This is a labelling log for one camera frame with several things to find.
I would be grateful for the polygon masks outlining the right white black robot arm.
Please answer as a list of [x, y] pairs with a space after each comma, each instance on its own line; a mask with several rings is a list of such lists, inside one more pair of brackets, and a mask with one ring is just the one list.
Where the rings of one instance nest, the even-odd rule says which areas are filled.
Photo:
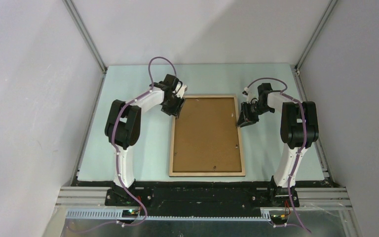
[[272, 89], [270, 83], [257, 87], [254, 96], [249, 87], [243, 91], [246, 101], [241, 103], [238, 127], [246, 127], [259, 122], [265, 113], [281, 114], [280, 137], [284, 144], [282, 157], [267, 188], [267, 200], [273, 206], [281, 206], [293, 196], [296, 174], [304, 154], [319, 136], [316, 104], [300, 101], [283, 91]]

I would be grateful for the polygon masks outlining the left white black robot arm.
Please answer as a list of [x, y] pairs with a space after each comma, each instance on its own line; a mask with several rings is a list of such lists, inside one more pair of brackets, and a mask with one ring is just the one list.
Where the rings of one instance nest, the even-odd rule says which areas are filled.
[[176, 76], [167, 74], [160, 82], [152, 82], [145, 92], [129, 101], [112, 102], [104, 133], [114, 148], [114, 183], [122, 187], [117, 199], [123, 205], [132, 205], [136, 192], [130, 188], [135, 182], [133, 146], [141, 134], [142, 115], [155, 106], [169, 116], [179, 117], [188, 87]]

